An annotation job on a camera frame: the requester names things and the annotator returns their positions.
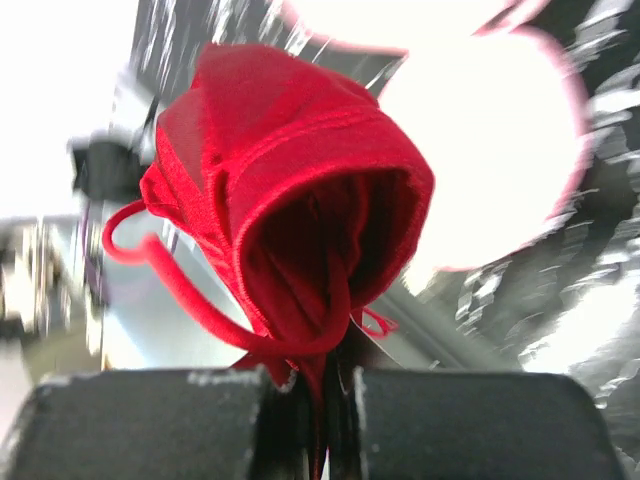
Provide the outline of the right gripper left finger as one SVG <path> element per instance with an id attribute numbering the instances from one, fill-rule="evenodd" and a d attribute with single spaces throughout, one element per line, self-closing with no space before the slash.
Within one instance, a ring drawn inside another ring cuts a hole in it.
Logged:
<path id="1" fill-rule="evenodd" d="M 38 385 L 1 448 L 4 479 L 246 479 L 261 371 L 119 371 Z"/>

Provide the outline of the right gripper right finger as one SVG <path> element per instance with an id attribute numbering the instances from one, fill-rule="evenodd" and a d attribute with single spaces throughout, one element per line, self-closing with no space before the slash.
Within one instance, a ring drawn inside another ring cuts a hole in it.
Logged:
<path id="1" fill-rule="evenodd" d="M 355 402 L 366 479 L 626 476 L 602 415 L 566 376 L 359 370 Z"/>

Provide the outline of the white pink mesh laundry bag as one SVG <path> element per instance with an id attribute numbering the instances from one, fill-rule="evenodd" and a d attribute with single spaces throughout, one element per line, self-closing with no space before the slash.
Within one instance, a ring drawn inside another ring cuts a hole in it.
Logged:
<path id="1" fill-rule="evenodd" d="M 548 232 L 586 150 L 585 95 L 540 1 L 286 1 L 332 47 L 403 55 L 380 96 L 436 187 L 412 281 L 495 261 Z"/>

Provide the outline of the red bra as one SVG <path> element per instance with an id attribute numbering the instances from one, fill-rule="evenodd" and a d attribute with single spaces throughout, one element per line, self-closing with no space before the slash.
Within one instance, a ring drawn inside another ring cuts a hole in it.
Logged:
<path id="1" fill-rule="evenodd" d="M 205 330 L 306 383 L 311 475 L 347 475 L 336 348 L 416 250 L 434 189 L 417 147 L 353 80 L 265 45 L 206 46 L 189 89 L 158 118 L 141 196 L 106 223 L 122 264 L 150 266 Z M 192 284 L 156 235 L 117 246 L 146 211 L 193 238 L 248 319 Z"/>

